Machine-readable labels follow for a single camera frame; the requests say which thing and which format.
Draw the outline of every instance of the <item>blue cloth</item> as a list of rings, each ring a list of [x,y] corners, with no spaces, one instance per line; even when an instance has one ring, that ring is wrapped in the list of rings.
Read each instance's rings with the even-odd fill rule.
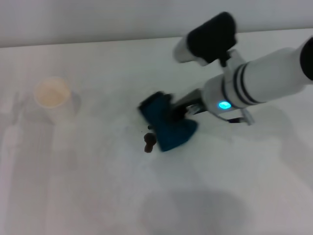
[[[162,152],[186,143],[197,130],[193,120],[170,120],[170,99],[158,92],[145,100],[139,110],[146,121],[152,125],[158,145]]]

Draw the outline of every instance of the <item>glowing light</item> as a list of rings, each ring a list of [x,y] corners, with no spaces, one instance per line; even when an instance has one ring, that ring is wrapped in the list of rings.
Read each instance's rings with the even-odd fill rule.
[[[222,101],[222,102],[219,103],[219,107],[221,109],[230,109],[231,105],[227,101]]]

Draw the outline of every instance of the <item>white table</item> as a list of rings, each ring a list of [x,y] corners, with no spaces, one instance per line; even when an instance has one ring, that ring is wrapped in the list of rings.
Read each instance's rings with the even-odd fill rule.
[[[241,33],[236,48],[253,60],[312,34]],[[249,108],[250,127],[200,114],[190,142],[144,153],[139,102],[221,72],[177,64],[178,40],[0,49],[2,235],[313,234],[313,87]],[[79,95],[75,123],[34,104],[49,76]]]

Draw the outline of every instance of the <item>white cup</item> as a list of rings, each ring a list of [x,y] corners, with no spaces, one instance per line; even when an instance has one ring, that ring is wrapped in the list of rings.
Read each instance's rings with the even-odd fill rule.
[[[71,121],[75,117],[71,91],[60,77],[41,81],[34,90],[34,98],[55,124]]]

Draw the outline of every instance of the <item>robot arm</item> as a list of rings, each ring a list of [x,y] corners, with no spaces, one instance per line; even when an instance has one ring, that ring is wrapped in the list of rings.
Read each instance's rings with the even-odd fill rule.
[[[176,61],[205,66],[219,59],[223,74],[209,79],[198,96],[193,92],[174,104],[173,113],[198,106],[195,114],[208,111],[226,120],[219,114],[240,109],[243,117],[227,121],[252,124],[246,107],[295,94],[313,83],[312,37],[297,49],[283,48],[247,63],[230,50],[236,44],[235,33],[234,19],[224,12],[181,39],[174,49]]]

